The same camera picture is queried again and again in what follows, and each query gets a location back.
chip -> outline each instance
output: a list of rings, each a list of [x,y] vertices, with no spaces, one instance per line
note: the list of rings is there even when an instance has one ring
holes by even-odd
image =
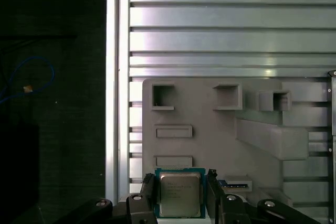
[[[201,215],[199,173],[160,173],[161,217]]]
[[[205,169],[155,169],[159,180],[159,199],[155,208],[159,218],[204,218]]]

rectangular slot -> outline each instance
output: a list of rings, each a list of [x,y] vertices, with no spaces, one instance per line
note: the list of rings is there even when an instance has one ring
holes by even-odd
[[[242,110],[242,85],[237,83],[219,84],[214,89],[217,92],[217,106],[214,110]]]
[[[157,138],[193,137],[193,127],[191,125],[156,125],[155,136]]]
[[[252,191],[252,180],[247,176],[227,176],[218,182],[227,193]]]
[[[289,111],[290,104],[288,102],[289,93],[275,92],[273,94],[273,110],[276,111]]]
[[[289,111],[291,104],[289,91],[265,90],[258,93],[259,111]]]
[[[173,83],[156,83],[152,86],[152,110],[174,110],[170,98],[174,95]]]
[[[154,157],[154,166],[158,167],[193,167],[192,157],[173,157],[173,156],[157,156]]]

horizontal slot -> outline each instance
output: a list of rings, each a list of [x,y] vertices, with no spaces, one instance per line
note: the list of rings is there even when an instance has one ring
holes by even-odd
[[[191,125],[156,125],[155,136],[157,138],[193,137],[193,128]]]

metal frame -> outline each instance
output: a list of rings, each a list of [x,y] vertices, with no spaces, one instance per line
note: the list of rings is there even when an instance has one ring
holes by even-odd
[[[331,76],[331,109],[332,109],[332,170],[333,170],[333,220],[330,219],[330,223],[336,221],[336,71],[330,72]]]
[[[106,27],[106,183],[105,195],[117,203],[117,34],[118,1],[107,0]]]

gray plastic block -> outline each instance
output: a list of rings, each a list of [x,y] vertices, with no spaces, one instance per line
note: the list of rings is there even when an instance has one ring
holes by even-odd
[[[230,185],[247,185],[247,188],[226,188],[225,191],[228,193],[247,193],[252,191],[252,180],[248,176],[225,176],[224,179]]]
[[[259,111],[289,111],[292,100],[288,90],[262,90],[257,93]]]
[[[237,120],[237,138],[279,160],[307,159],[308,131],[248,120]]]
[[[293,201],[279,188],[255,188],[253,192],[247,193],[246,198],[253,206],[257,206],[263,199],[275,199],[287,206],[293,206]]]
[[[284,177],[327,177],[328,157],[309,157],[306,160],[284,161],[282,163]]]
[[[155,125],[154,129],[157,138],[193,137],[191,125]]]
[[[156,156],[154,166],[158,167],[193,167],[193,157]]]
[[[241,88],[241,83],[221,83],[215,86],[217,105],[214,110],[242,110],[243,92]]]
[[[158,83],[174,84],[164,91],[163,97],[164,105],[174,106],[174,110],[152,110],[150,93]],[[137,124],[142,126],[143,175],[154,171],[156,156],[192,156],[194,167],[216,169],[218,179],[248,174],[256,186],[279,188],[282,185],[280,160],[236,139],[236,114],[246,110],[214,110],[215,106],[229,105],[219,100],[221,91],[225,93],[223,96],[229,94],[225,88],[215,88],[220,84],[235,84],[233,91],[239,90],[237,84],[240,85],[244,106],[245,92],[255,93],[260,87],[281,89],[281,81],[275,79],[169,77],[144,80],[142,124]],[[192,138],[157,138],[155,125],[192,125],[193,135]]]
[[[157,82],[152,84],[151,109],[152,110],[174,110],[174,106],[168,104],[169,96],[173,93],[173,82]]]
[[[294,203],[328,202],[329,182],[284,182],[283,192]]]
[[[283,82],[282,88],[291,92],[295,102],[327,102],[326,82]]]

